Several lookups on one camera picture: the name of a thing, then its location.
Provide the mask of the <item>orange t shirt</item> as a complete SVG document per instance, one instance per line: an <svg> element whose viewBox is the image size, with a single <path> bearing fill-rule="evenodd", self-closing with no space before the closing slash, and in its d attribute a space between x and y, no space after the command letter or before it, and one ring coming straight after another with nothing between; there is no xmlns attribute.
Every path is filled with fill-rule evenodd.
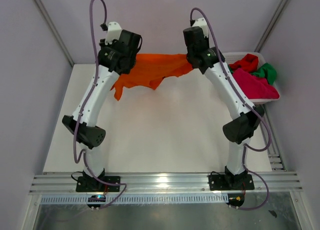
<svg viewBox="0 0 320 230"><path fill-rule="evenodd" d="M113 85L114 98L119 101L124 88L143 86L156 90L165 78L180 77L192 70L185 54L138 54L130 73L121 74Z"/></svg>

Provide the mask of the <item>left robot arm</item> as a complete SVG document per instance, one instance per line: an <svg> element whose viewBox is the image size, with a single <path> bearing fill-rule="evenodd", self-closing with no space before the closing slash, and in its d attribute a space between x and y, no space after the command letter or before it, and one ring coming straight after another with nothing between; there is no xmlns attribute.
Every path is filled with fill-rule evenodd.
<svg viewBox="0 0 320 230"><path fill-rule="evenodd" d="M84 161L82 176L77 184L82 189L98 191L105 181L105 169L101 163L100 145L106 131L97 126L104 101L122 74L129 74L136 63L143 38L137 33L121 30L119 37L111 41L93 42L95 72L89 86L72 115L62 118L63 125L72 133L75 163Z"/></svg>

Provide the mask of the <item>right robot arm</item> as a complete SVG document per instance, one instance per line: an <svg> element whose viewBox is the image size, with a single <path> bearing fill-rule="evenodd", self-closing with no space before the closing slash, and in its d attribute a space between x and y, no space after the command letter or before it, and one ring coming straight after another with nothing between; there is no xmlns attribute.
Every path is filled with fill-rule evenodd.
<svg viewBox="0 0 320 230"><path fill-rule="evenodd" d="M249 144L265 112L246 99L224 56L216 47L209 46L209 39L201 27L188 27L183 30L183 35L187 61L213 84L231 117L231 121L222 127L229 141L227 164L223 174L209 177L210 189L253 190L253 178L244 167L244 147Z"/></svg>

